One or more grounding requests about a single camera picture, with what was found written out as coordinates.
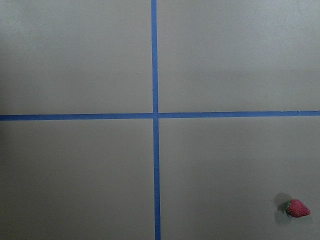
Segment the red strawberry on table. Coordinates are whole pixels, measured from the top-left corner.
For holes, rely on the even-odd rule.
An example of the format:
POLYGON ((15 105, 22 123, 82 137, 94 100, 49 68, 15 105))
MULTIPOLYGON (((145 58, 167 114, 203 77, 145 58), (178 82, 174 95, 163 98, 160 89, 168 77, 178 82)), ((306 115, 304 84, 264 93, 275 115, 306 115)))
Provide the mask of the red strawberry on table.
POLYGON ((298 199, 288 200, 285 207, 285 212, 293 218, 301 218, 309 216, 311 211, 298 199))

